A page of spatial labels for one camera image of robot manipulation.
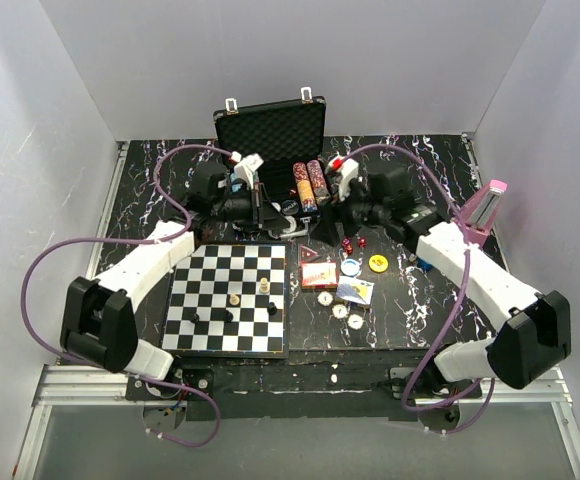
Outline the black poker set case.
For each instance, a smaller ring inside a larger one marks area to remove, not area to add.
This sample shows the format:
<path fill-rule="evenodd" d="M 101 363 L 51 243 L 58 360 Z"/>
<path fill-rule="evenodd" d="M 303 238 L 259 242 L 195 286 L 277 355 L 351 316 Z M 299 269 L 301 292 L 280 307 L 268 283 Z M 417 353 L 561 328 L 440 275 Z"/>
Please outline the black poker set case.
<path fill-rule="evenodd" d="M 242 156 L 259 154 L 263 165 L 255 174 L 259 183 L 263 204 L 276 202 L 282 205 L 287 200 L 299 204 L 295 219 L 294 234 L 302 235 L 304 230 L 297 224 L 308 225 L 318 215 L 318 211 L 306 213 L 302 210 L 296 182 L 293 175 L 295 163 L 308 163 L 318 159 L 324 143 L 326 100 L 315 96 L 309 87 L 300 90 L 296 99 L 277 101 L 250 106 L 240 106 L 234 98 L 225 100 L 225 108 L 213 114 L 217 136 L 217 146 L 229 153 L 238 152 Z M 229 156 L 224 163 L 233 173 L 234 163 Z M 261 229 L 238 229 L 258 232 Z"/>

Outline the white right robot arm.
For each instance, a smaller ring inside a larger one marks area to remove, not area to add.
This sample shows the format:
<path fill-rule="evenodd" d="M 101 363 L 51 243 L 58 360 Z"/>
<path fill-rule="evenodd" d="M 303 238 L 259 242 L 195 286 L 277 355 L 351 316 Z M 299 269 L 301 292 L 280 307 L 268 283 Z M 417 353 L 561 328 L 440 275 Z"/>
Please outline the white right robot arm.
<path fill-rule="evenodd" d="M 422 373 L 424 389 L 445 397 L 459 381 L 497 378 L 521 390 L 571 354 L 570 303 L 558 291 L 542 293 L 487 256 L 482 246 L 507 185 L 492 180 L 445 220 L 418 202 L 406 172 L 371 174 L 362 182 L 354 160 L 336 158 L 325 176 L 333 197 L 324 205 L 317 231 L 327 243 L 362 226 L 378 226 L 419 260 L 437 269 L 487 317 L 494 334 L 485 340 L 437 348 Z"/>

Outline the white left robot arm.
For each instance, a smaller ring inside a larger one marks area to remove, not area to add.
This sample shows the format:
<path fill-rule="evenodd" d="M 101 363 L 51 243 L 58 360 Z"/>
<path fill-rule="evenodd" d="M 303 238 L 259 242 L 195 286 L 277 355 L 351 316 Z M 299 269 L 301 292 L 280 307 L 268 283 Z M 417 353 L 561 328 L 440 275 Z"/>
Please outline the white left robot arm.
<path fill-rule="evenodd" d="M 118 264 L 67 292 L 60 344 L 112 373 L 148 377 L 163 400 L 183 386 L 176 353 L 239 358 L 288 354 L 287 248 L 200 244 L 178 220 L 160 221 Z M 173 278 L 160 345 L 138 336 L 135 313 L 166 275 Z"/>

